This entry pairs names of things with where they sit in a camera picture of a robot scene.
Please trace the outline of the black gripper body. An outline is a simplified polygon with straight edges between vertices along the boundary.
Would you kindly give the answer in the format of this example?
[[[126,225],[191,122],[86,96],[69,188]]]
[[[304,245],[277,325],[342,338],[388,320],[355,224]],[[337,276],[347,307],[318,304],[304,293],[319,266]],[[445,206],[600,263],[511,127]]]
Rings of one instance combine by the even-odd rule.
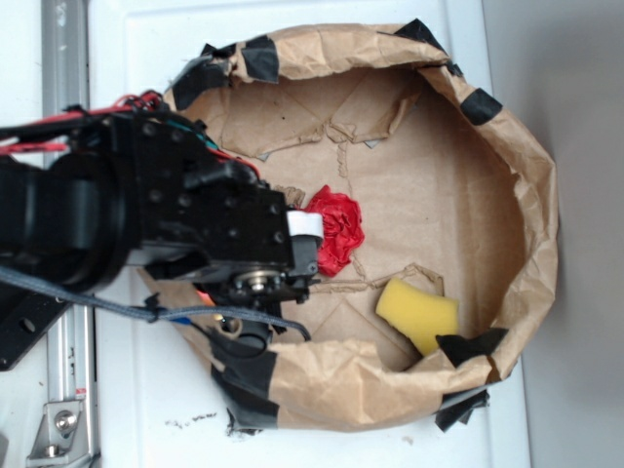
[[[319,273],[323,221],[319,214],[288,210],[287,222],[288,237],[277,244],[290,249],[292,264],[287,268],[254,267],[236,271],[222,283],[196,285],[219,309],[216,331],[209,336],[222,352],[236,358],[258,356],[267,350],[276,333],[288,329],[299,332],[305,341],[311,339],[305,326],[283,317],[282,304],[302,304],[309,299],[310,287]]]

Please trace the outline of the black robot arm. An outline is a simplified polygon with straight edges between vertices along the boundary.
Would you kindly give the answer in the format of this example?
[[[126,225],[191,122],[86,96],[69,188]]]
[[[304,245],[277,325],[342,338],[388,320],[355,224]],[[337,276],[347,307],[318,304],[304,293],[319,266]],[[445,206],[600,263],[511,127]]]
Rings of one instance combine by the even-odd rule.
[[[1,368],[127,266],[218,313],[287,326],[319,270],[321,218],[166,111],[79,114],[1,136]]]

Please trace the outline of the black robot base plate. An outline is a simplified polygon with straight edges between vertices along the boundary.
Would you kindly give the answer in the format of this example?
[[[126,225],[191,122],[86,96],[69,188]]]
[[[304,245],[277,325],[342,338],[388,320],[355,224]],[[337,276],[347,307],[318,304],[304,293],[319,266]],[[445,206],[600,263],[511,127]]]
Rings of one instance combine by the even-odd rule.
[[[50,329],[70,303],[1,285],[1,371],[10,371]]]

